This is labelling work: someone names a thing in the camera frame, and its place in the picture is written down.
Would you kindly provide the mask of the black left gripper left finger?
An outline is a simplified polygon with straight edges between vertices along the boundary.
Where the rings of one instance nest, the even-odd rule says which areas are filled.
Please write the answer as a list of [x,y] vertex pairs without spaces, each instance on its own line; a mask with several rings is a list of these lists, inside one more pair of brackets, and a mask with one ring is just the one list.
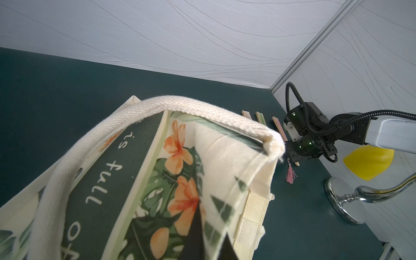
[[203,241],[203,225],[200,212],[200,203],[198,203],[184,248],[178,259],[203,260],[205,257],[204,254],[205,249]]

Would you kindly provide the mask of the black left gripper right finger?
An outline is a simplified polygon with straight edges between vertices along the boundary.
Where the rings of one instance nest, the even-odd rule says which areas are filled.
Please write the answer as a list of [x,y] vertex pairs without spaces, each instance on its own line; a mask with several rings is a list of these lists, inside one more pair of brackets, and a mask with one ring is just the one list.
[[238,260],[228,235],[225,236],[218,260]]

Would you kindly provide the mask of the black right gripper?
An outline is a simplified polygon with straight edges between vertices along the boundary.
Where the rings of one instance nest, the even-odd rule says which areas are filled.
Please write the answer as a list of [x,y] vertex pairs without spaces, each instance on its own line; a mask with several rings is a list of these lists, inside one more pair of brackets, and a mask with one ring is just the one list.
[[336,163],[338,161],[337,149],[334,142],[322,136],[312,136],[307,134],[296,142],[292,140],[285,142],[288,158],[293,162],[320,158],[324,156],[328,161]]

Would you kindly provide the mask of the bamboo folding fan pink tassel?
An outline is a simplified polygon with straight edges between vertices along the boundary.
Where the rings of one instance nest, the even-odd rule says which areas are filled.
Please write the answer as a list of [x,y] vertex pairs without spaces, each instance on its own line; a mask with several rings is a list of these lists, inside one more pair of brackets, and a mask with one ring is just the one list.
[[251,114],[248,111],[242,110],[242,116],[244,116],[247,119],[252,120]]

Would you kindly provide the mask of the cream canvas tote bag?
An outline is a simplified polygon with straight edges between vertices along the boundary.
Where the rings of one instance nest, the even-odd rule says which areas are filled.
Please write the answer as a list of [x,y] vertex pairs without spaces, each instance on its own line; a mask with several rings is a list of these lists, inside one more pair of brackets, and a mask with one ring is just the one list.
[[200,203],[204,260],[252,259],[286,151],[259,122],[130,97],[1,207],[3,260],[178,260]]

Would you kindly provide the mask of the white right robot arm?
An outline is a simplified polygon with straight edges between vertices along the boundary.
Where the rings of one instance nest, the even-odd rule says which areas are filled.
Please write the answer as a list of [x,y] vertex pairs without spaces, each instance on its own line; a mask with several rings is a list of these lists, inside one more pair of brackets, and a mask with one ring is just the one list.
[[366,113],[342,113],[328,119],[312,102],[305,102],[292,82],[286,84],[287,115],[284,122],[298,137],[286,141],[288,158],[303,161],[325,157],[338,161],[335,142],[346,141],[414,154],[416,116],[382,109]]

